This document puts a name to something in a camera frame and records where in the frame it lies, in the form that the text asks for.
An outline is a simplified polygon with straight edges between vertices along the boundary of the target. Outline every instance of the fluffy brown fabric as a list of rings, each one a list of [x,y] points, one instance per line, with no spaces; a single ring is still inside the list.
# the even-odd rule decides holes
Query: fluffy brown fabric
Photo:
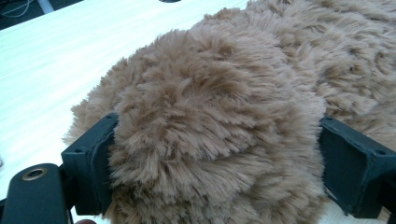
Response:
[[[396,146],[395,22],[387,0],[223,9],[114,65],[66,141],[120,115],[112,223],[316,222],[324,113]]]

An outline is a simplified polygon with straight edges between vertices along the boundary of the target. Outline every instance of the white table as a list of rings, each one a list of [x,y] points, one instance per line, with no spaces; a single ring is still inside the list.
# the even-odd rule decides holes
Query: white table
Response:
[[[62,163],[71,106],[118,59],[157,35],[189,29],[223,7],[244,8],[246,1],[85,0],[0,31],[0,199],[18,171]],[[321,223],[382,223],[345,217],[334,203],[328,206]]]

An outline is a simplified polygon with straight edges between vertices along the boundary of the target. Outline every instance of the cable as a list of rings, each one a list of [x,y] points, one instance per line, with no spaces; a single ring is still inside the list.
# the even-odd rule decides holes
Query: cable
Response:
[[[20,7],[16,7],[16,8],[14,8],[14,9],[11,9],[10,11],[4,12],[4,13],[2,13],[1,15],[4,16],[4,17],[8,17],[8,18],[18,18],[18,17],[21,17],[21,16],[23,16],[24,14],[26,14],[27,9],[29,9],[29,6],[30,6],[30,4],[31,4],[33,1],[35,1],[35,0],[26,0],[26,3],[25,3],[25,4],[21,5]],[[16,11],[16,10],[22,8],[22,7],[25,7],[25,10],[24,10],[22,13],[20,13],[19,15],[16,15],[16,16],[8,16],[8,15],[7,15],[8,13],[14,12],[14,11]]]

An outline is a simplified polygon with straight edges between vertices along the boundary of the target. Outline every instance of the dark floor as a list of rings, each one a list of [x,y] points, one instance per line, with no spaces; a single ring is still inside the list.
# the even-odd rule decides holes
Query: dark floor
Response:
[[[26,9],[21,7],[18,10],[5,14],[16,7],[25,5],[27,1],[31,1],[26,13],[18,18],[10,18],[8,16],[19,16]],[[55,10],[63,7],[68,7],[82,0],[49,0]],[[6,29],[10,26],[19,24],[24,21],[29,21],[36,17],[44,15],[40,5],[36,0],[0,0],[0,30]]]

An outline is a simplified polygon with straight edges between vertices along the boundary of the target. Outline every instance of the furry object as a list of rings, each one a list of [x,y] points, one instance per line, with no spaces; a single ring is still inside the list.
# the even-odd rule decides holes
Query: furry object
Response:
[[[396,3],[261,0],[121,59],[73,108],[110,112],[112,223],[315,223],[327,114],[395,149]]]

